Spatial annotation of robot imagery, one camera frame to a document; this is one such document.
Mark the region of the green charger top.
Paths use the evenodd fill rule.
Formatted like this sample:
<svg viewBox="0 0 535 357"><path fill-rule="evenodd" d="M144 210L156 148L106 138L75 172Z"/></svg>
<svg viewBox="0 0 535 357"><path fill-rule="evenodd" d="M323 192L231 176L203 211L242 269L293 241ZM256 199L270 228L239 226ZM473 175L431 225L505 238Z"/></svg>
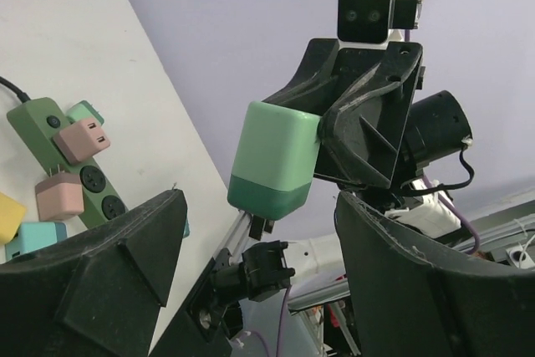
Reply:
<svg viewBox="0 0 535 357"><path fill-rule="evenodd" d="M71 123L91 117L95 118L100 125L104 124L104 117L85 99L70 107L65 112L65 115Z"/></svg>

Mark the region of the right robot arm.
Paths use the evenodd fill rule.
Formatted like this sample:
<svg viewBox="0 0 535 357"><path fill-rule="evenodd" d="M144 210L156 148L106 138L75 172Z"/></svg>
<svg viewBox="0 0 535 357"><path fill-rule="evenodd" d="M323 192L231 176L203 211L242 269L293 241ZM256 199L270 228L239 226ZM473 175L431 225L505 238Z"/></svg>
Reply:
<svg viewBox="0 0 535 357"><path fill-rule="evenodd" d="M277 221L314 179L339 186L334 224L364 355L531 356L533 270L457 251L451 186L423 177L472 135L449 92L413 100L422 59L418 43L312 39L289 83L248 106L227 200Z"/></svg>

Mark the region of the green power strip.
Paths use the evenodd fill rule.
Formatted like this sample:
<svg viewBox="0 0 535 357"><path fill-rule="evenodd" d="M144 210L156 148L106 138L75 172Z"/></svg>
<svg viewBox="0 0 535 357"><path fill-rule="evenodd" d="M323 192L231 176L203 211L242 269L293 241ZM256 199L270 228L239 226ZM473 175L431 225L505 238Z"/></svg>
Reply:
<svg viewBox="0 0 535 357"><path fill-rule="evenodd" d="M54 142L54 137L74 124L50 98L32 99L7 112L15 129L39 165L47 173L66 171L82 183L84 211L79 215L87 227L97 227L127 212L127 207L93 158L73 164Z"/></svg>

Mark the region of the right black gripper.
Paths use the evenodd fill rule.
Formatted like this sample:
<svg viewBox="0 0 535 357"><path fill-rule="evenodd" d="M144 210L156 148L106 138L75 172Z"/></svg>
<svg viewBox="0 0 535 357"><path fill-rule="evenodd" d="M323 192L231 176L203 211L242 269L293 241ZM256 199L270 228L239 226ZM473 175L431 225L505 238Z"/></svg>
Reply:
<svg viewBox="0 0 535 357"><path fill-rule="evenodd" d="M422 47L340 48L313 38L290 81L264 103L318 116L307 179L389 188L420 72Z"/></svg>

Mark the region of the green charger bottom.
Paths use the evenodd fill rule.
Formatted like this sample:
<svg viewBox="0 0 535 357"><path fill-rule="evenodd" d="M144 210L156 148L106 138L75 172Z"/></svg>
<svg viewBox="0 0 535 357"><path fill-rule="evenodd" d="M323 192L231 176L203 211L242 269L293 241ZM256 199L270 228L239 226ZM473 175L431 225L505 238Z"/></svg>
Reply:
<svg viewBox="0 0 535 357"><path fill-rule="evenodd" d="M228 203L267 221L304 205L320 140L315 114L254 101L248 108L228 183Z"/></svg>

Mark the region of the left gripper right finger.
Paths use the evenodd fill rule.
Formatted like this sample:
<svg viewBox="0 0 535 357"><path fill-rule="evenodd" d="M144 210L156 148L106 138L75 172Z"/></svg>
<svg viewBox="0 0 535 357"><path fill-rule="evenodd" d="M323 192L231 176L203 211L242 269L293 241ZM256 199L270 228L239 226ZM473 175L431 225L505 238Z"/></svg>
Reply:
<svg viewBox="0 0 535 357"><path fill-rule="evenodd" d="M533 355L533 272L451 249L348 192L335 215L364 355Z"/></svg>

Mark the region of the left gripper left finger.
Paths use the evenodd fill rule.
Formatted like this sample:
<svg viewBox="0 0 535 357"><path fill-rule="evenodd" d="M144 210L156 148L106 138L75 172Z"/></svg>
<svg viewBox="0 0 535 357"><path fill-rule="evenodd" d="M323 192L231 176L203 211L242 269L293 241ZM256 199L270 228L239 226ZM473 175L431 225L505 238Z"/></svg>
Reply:
<svg viewBox="0 0 535 357"><path fill-rule="evenodd" d="M4 356L146 356L186 223L180 190L1 266Z"/></svg>

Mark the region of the green charger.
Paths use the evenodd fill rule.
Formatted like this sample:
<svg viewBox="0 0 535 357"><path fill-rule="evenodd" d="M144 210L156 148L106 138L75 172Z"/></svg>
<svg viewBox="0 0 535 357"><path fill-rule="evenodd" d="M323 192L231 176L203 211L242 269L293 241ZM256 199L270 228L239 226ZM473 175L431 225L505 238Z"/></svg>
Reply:
<svg viewBox="0 0 535 357"><path fill-rule="evenodd" d="M228 203L267 221L304 205L320 140L315 114L254 101L248 108L228 183Z"/></svg>
<svg viewBox="0 0 535 357"><path fill-rule="evenodd" d="M104 117L85 99L70 107L65 112L65 115L71 123L91 117L95 118L100 125L104 124Z"/></svg>

